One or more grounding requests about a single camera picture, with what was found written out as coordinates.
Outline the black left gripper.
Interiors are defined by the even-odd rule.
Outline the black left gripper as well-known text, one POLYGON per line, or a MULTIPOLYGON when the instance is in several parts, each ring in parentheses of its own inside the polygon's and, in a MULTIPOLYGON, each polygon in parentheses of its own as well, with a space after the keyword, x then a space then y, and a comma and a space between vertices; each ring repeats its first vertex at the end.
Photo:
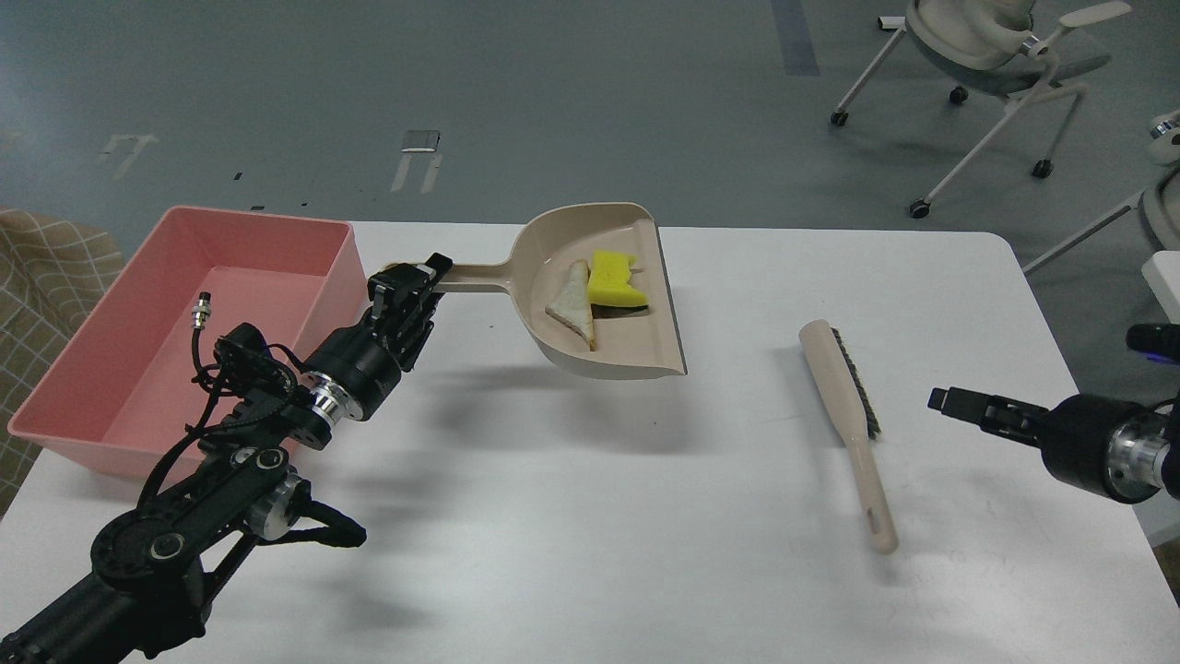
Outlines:
POLYGON ((341 388, 352 420, 371 420, 417 364, 434 329, 438 287, 452 267, 451 257, 431 254, 418 267, 387 267, 371 276, 368 318, 334 329, 301 370, 341 388))

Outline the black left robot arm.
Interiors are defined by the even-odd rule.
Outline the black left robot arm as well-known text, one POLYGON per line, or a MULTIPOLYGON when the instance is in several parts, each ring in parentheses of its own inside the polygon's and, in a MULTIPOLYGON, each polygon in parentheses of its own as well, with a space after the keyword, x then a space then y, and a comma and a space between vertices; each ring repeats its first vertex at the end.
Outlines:
POLYGON ((91 572, 4 638, 5 663, 118 663, 203 637, 215 597, 257 547, 358 548, 366 530, 312 498, 286 441, 328 445, 339 421, 366 421, 417 364, 454 261, 433 254, 368 278, 371 305, 308 359, 240 324, 201 359, 211 314, 202 291, 191 359, 206 405, 160 456, 135 508, 91 546, 91 572))

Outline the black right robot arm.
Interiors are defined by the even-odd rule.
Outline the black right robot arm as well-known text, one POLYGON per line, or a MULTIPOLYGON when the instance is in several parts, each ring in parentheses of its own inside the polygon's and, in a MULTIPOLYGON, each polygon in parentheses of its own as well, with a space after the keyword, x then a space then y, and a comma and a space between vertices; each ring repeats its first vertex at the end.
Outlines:
POLYGON ((1163 409, 1176 366, 1112 343, 1116 379, 1079 384, 1042 318, 948 318, 922 326, 880 362, 903 486, 939 499, 1061 504, 1112 512, 1163 497, 1163 409))

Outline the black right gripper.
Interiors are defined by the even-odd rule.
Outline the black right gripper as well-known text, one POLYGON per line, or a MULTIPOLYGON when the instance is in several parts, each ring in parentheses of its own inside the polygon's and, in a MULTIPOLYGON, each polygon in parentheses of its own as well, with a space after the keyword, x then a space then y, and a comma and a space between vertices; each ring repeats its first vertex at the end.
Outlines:
POLYGON ((932 388, 927 408, 1041 451, 1061 482, 1121 504, 1172 494, 1171 416, 1145 405, 1079 394, 1050 410, 968 388, 932 388))

